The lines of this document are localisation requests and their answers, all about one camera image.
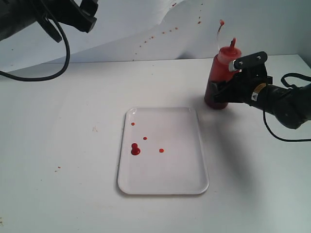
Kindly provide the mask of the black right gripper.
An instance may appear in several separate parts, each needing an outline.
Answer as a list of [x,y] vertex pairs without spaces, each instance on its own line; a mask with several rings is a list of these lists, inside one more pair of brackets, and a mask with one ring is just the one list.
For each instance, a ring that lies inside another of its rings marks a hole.
[[227,82],[211,82],[210,86],[214,102],[250,103],[254,90],[262,83],[272,84],[273,77],[265,67],[253,67],[242,69]]

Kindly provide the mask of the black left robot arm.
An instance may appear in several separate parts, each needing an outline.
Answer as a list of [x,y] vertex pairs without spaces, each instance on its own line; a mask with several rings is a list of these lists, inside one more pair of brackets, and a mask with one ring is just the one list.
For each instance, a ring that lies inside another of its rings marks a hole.
[[2,0],[0,2],[0,39],[5,40],[37,22],[57,43],[61,34],[51,20],[90,32],[97,19],[97,0]]

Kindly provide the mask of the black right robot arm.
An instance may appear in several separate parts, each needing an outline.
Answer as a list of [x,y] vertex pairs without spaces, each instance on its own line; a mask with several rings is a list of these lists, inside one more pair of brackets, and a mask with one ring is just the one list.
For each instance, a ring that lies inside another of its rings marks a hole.
[[245,103],[273,116],[286,128],[297,129],[311,119],[311,85],[298,87],[286,82],[287,77],[310,81],[309,76],[288,73],[281,78],[279,87],[267,75],[264,65],[244,68],[229,81],[212,82],[215,103]]

